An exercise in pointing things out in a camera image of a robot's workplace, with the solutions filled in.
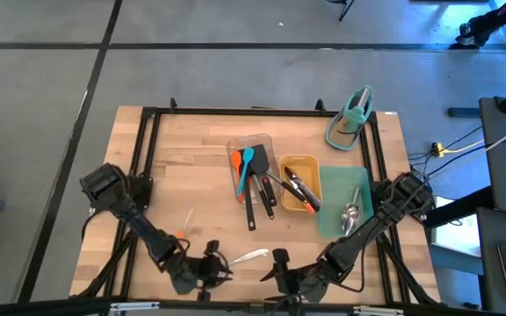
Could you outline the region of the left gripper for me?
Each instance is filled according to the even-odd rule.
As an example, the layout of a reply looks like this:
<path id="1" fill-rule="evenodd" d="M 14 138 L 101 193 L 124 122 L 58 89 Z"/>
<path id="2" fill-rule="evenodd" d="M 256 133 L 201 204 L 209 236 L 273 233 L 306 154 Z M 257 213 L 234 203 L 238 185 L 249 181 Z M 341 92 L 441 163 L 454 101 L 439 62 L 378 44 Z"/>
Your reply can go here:
<path id="1" fill-rule="evenodd" d="M 231 280 L 228 261 L 219 257 L 219 246 L 218 240 L 209 241 L 204 251 L 205 257 L 191 264 L 193 274 L 201 282 L 198 301 L 210 301 L 211 292 L 207 288 L 215 288 Z"/>

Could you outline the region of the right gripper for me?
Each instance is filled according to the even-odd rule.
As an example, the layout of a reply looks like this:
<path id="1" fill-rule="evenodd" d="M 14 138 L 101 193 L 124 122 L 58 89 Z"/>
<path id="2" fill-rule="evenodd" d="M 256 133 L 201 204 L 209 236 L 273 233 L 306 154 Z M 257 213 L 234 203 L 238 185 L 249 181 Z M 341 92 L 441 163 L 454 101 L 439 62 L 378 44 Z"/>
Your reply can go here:
<path id="1" fill-rule="evenodd" d="M 278 274 L 278 291 L 287 296 L 275 296 L 265 299 L 274 302 L 276 307 L 296 305 L 304 298 L 323 298 L 329 287 L 329 280 L 323 274 L 319 263 L 309 264 L 296 269 L 288 269 L 289 254 L 285 248 L 272 251 L 273 264 L 271 270 L 261 278 L 267 281 Z"/>

